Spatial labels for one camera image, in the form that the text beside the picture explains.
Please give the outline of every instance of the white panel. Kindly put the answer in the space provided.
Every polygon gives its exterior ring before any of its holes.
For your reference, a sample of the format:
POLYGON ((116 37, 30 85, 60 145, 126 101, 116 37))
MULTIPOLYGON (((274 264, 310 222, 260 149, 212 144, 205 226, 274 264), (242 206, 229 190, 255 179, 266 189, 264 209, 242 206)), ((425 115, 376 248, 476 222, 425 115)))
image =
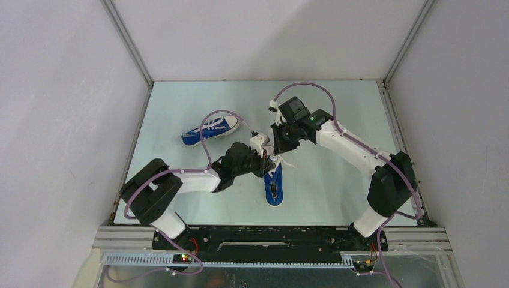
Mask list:
POLYGON ((423 3, 115 1, 156 81, 382 78, 423 3))
MULTIPOLYGON (((252 129, 273 138, 270 125, 275 115, 270 100, 291 82, 218 81, 156 82, 134 150, 128 178, 154 158, 174 168, 206 166, 201 146, 186 148, 180 135, 198 126, 202 117, 218 109, 241 115, 252 129)), ((349 131, 377 148, 394 153, 396 147, 375 81, 319 81, 336 99, 339 121, 349 131)), ((297 96, 310 111, 331 112, 330 100, 320 89, 291 88, 279 99, 297 96)), ((243 125, 227 137, 207 141, 212 160, 224 155, 234 142, 248 143, 251 134, 243 125)), ((233 186, 220 193, 177 194, 171 208, 188 224, 222 225, 350 225, 368 207, 370 179, 329 149, 302 142, 283 154, 283 203, 277 208, 265 200, 264 182, 252 174, 235 178, 233 186)), ((117 224, 133 224, 124 218, 125 202, 119 203, 117 224)), ((412 213, 407 202, 402 211, 412 213)), ((416 225, 415 220, 396 216, 391 225, 416 225)))
POLYGON ((98 0, 0 4, 0 286, 70 287, 147 87, 98 0))
POLYGON ((507 0, 438 1, 390 90, 467 287, 507 287, 508 15, 507 0))

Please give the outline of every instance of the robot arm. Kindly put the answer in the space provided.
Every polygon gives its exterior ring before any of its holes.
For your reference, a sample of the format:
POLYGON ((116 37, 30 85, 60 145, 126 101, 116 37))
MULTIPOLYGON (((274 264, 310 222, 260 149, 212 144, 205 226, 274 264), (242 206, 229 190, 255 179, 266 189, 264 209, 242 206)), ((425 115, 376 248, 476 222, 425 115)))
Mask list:
POLYGON ((271 126, 275 154, 297 148, 300 140, 309 140, 338 153, 366 178, 371 179, 367 198, 369 207, 353 223, 355 230, 363 237, 371 236, 411 196, 399 175, 380 156, 395 164, 414 188, 417 186, 408 155, 403 152, 391 155, 380 150, 376 150, 376 155, 367 152, 349 138, 364 145, 366 143, 351 132, 345 137, 346 129, 339 123, 342 132, 337 131, 333 117, 327 112, 317 110, 310 113, 297 97, 279 106, 271 102, 270 111, 276 113, 276 122, 271 126))
MULTIPOLYGON (((253 173, 263 177, 274 165, 268 161, 264 149, 269 139, 262 133, 255 133, 250 146, 234 143, 208 170, 172 169, 173 173, 163 175, 143 188, 133 200, 130 209, 142 225, 152 225, 175 239, 186 230, 183 220, 169 205, 177 194, 186 192, 223 191, 233 184, 235 177, 253 173)), ((142 187, 148 179, 169 167, 161 159, 154 159, 121 189, 121 197, 126 202, 142 187)))

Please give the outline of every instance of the perforated metal strip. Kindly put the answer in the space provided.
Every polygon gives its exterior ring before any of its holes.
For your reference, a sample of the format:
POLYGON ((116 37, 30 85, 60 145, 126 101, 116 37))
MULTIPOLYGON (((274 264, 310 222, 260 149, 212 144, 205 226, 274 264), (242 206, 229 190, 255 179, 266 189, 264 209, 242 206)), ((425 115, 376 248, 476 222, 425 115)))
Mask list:
MULTIPOLYGON (((222 268, 352 268, 352 257, 342 255, 343 263, 236 263, 204 262, 205 267, 222 268)), ((106 253, 104 264, 112 266, 188 266, 173 264, 173 254, 106 253)))

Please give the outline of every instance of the blue sneaker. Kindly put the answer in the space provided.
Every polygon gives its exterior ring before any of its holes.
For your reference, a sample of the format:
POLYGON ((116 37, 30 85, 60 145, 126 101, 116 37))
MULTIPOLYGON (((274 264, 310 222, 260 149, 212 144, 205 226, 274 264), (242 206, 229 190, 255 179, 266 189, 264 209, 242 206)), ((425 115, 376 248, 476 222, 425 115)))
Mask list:
MULTIPOLYGON (((232 134, 239 127, 239 120, 235 116, 221 116, 203 125, 203 139, 232 134)), ((187 147, 195 147, 200 144, 200 128, 182 133, 182 142, 187 147)))
POLYGON ((269 155, 269 159, 276 165, 276 168, 267 172, 264 175, 264 184, 265 184, 265 200, 267 200, 267 204, 277 207, 281 205, 283 202, 283 169, 282 169, 282 159, 278 156, 271 156, 273 151, 271 151, 271 146, 266 146, 267 154, 269 155))

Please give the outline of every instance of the white table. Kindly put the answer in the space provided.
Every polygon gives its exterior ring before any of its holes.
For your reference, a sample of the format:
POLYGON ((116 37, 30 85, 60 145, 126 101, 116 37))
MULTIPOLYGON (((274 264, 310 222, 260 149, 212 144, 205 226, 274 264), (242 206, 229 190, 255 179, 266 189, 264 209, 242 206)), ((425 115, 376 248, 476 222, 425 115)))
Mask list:
MULTIPOLYGON (((198 126, 209 112, 232 110, 255 130, 272 137, 274 114, 268 111, 276 93, 292 82, 157 82, 154 85, 143 125, 136 143, 127 179, 154 158, 162 158, 175 168, 201 168, 207 164, 201 146, 186 148, 183 131, 198 126)), ((317 81, 334 96, 339 121, 371 145, 396 152, 389 123, 375 81, 317 81)), ((297 96, 313 112, 324 109, 332 114, 329 98, 320 89, 297 86, 278 100, 297 96)), ((240 127, 227 137, 207 141, 215 161, 233 142, 248 143, 250 132, 240 127)), ((188 224, 216 225, 350 225, 367 208, 369 179, 337 154, 301 142, 294 151, 283 154, 297 166, 283 166, 284 200, 279 207, 265 202, 263 179, 244 175, 220 193, 185 193, 175 197, 170 208, 188 224)), ((120 201, 116 224, 139 224, 124 218, 125 202, 120 201)), ((400 209, 412 214, 408 201, 400 209)), ((396 216, 392 226, 415 226, 414 220, 396 216)))

